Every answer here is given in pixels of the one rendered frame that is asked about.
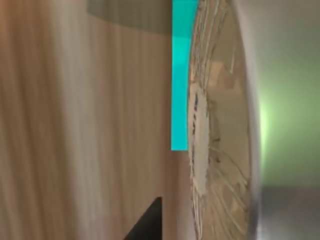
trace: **black object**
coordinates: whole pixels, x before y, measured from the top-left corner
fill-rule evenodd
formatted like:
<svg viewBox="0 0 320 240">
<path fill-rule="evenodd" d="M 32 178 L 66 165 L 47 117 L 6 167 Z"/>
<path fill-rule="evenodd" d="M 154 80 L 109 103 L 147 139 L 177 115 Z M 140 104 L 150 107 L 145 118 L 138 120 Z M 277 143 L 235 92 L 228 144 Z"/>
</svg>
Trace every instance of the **black object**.
<svg viewBox="0 0 320 240">
<path fill-rule="evenodd" d="M 162 239 L 162 198 L 157 197 L 124 240 Z"/>
</svg>

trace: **teal tape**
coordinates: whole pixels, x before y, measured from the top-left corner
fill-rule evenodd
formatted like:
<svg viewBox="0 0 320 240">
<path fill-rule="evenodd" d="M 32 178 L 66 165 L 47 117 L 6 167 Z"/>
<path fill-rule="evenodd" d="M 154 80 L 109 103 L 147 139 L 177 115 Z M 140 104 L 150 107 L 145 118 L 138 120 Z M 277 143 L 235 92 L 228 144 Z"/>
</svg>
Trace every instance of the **teal tape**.
<svg viewBox="0 0 320 240">
<path fill-rule="evenodd" d="M 189 53 L 198 0 L 172 0 L 171 150 L 188 150 Z"/>
</svg>

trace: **shiny metallic surface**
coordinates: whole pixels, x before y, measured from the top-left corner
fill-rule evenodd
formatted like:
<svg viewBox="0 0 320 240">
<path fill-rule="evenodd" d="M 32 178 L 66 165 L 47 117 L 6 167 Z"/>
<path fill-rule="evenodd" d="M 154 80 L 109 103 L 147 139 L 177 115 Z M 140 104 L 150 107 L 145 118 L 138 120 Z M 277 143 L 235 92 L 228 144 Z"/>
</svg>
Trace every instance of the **shiny metallic surface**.
<svg viewBox="0 0 320 240">
<path fill-rule="evenodd" d="M 248 74 L 250 240 L 320 236 L 320 1 L 233 2 Z"/>
</svg>

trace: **turquoise rectangle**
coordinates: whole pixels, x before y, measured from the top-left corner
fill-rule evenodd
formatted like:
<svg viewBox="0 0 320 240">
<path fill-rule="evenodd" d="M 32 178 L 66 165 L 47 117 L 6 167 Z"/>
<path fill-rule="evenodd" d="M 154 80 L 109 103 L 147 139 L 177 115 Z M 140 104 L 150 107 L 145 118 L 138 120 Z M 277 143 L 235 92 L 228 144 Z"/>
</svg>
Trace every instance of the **turquoise rectangle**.
<svg viewBox="0 0 320 240">
<path fill-rule="evenodd" d="M 171 150 L 188 150 L 188 70 L 198 0 L 172 0 Z"/>
</svg>

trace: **wood grain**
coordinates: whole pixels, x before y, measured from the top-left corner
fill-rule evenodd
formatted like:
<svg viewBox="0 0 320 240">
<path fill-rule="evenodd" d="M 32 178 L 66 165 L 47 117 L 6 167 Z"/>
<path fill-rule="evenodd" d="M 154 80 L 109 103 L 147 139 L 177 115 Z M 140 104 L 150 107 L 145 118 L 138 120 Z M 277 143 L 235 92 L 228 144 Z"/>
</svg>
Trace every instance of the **wood grain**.
<svg viewBox="0 0 320 240">
<path fill-rule="evenodd" d="M 0 0 L 0 239 L 121 240 L 160 196 L 175 240 L 170 97 L 169 35 Z"/>
</svg>

